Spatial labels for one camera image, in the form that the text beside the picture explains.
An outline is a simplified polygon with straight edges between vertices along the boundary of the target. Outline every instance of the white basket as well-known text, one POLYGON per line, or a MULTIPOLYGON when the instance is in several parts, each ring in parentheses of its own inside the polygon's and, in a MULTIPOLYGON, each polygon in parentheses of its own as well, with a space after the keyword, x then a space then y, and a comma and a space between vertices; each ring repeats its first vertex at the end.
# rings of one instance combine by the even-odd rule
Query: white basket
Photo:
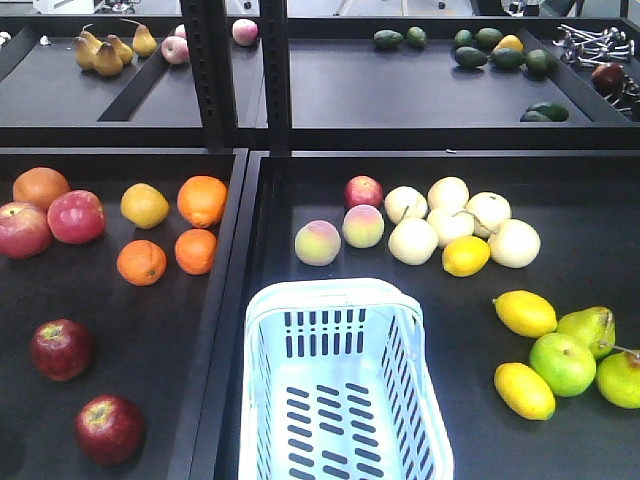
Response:
POLYGON ((284 282, 247 307, 239 480, 450 480, 422 310, 371 278, 284 282))

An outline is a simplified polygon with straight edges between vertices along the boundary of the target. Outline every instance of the yellow pear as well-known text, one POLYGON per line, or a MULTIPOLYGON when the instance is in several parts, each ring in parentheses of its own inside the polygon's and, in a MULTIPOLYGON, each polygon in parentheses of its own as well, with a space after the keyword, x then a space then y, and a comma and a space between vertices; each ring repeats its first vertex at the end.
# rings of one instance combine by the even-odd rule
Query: yellow pear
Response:
POLYGON ((103 77, 111 77, 122 72, 122 60, 113 45, 108 42, 102 44, 93 61, 93 68, 103 77))
POLYGON ((129 45, 120 40, 120 37, 117 35, 107 35, 107 42, 116 49, 120 60, 122 60, 122 65, 129 65, 131 63, 133 60, 133 50, 129 45))
POLYGON ((153 38, 153 35, 151 35, 151 32, 146 25, 128 18, 122 18, 121 20, 123 22, 134 23, 137 25, 136 32, 133 35, 133 41, 131 42, 131 47, 139 57, 146 58, 156 51, 158 48, 158 42, 153 38))
POLYGON ((102 42, 98 40, 93 33, 91 33, 89 30, 86 30, 86 28, 90 27, 91 25, 92 24, 90 23, 89 25, 85 25, 84 27, 82 27, 82 30, 80 31, 78 36, 87 40, 87 42, 89 42, 89 47, 97 52, 102 45, 102 42))
POLYGON ((96 59, 96 51, 89 45, 87 39, 76 37, 73 39, 73 46, 76 50, 76 63, 83 70, 93 70, 93 63, 96 59))

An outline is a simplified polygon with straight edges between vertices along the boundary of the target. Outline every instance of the green pear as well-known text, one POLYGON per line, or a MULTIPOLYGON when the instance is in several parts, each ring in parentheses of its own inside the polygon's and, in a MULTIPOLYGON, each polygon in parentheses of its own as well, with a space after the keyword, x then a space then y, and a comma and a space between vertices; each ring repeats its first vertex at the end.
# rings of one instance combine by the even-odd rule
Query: green pear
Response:
POLYGON ((613 312, 607 307, 590 307, 568 313, 558 321, 556 331, 582 340, 596 360, 608 355, 616 342, 613 312))
POLYGON ((640 408, 640 350, 608 356, 598 365, 596 385, 604 398, 622 408, 640 408))

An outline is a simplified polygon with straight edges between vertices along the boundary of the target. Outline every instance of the yellow fruit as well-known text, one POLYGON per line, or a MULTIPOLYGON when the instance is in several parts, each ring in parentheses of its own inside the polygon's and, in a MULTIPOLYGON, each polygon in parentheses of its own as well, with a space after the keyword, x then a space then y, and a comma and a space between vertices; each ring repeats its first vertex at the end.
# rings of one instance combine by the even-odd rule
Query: yellow fruit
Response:
POLYGON ((548 420, 556 410, 549 385, 523 363, 498 366, 493 383, 509 408, 527 420, 548 420))
POLYGON ((146 183, 130 186, 120 200, 122 216, 144 230, 160 224, 169 215, 169 209, 164 195, 146 183))
POLYGON ((514 50, 517 50, 519 52, 524 51, 524 45, 515 35, 507 35, 503 37, 503 39, 500 40, 500 43, 496 45, 496 48, 494 48, 494 50, 497 50, 498 48, 513 48, 514 50))
POLYGON ((480 271, 489 260, 486 241, 473 235, 458 237, 442 251, 442 268, 454 277, 468 277, 480 271))
POLYGON ((558 327, 553 306, 540 295, 526 290, 505 292, 493 300, 493 306, 502 323, 523 337, 539 338, 558 327))

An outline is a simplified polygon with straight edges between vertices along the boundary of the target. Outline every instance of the apple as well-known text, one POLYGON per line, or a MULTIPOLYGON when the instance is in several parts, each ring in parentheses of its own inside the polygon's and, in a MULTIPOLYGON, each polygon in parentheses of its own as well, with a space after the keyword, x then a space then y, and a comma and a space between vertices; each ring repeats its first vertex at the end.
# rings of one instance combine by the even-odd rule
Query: apple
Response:
POLYGON ((71 190, 51 203, 47 222, 56 239, 79 245, 100 237, 107 220, 102 203, 94 193, 71 190))
POLYGON ((621 408, 640 408, 640 350, 609 355, 598 365, 596 386, 604 398, 621 408))
POLYGON ((347 209, 356 205, 373 205, 379 208, 382 198, 382 185, 367 175, 353 177, 344 188, 344 203, 347 209))
POLYGON ((44 210, 27 202, 0 207, 0 254, 28 258, 46 250, 52 241, 44 210))
POLYGON ((99 465, 119 465, 138 449, 145 435, 145 420, 131 400, 112 394, 87 403, 75 418, 80 450, 99 465))
POLYGON ((189 45, 187 40, 177 35, 165 38, 160 45, 164 59, 171 65, 182 65, 189 61, 189 45))
POLYGON ((248 18, 241 18, 233 22, 231 36, 242 47, 250 47, 258 38, 258 24, 248 18))
POLYGON ((625 76, 624 68, 619 63, 605 63, 593 71, 591 83, 600 95, 609 95, 620 91, 625 76))
POLYGON ((538 338, 529 363, 559 397, 584 392, 596 375, 596 361, 589 348, 566 333, 551 332, 538 338))
POLYGON ((173 31, 173 34, 176 37, 181 37, 181 38, 184 38, 186 40, 187 39, 187 29, 184 28, 184 23, 181 23, 180 25, 178 25, 176 27, 176 29, 173 31))
POLYGON ((473 216, 458 207, 436 207, 427 215, 427 222, 438 232, 438 246, 446 247, 452 240, 473 234, 473 216))
POLYGON ((31 361, 51 380, 66 382, 93 361, 93 335, 81 323, 60 318, 40 325, 31 337, 31 361))

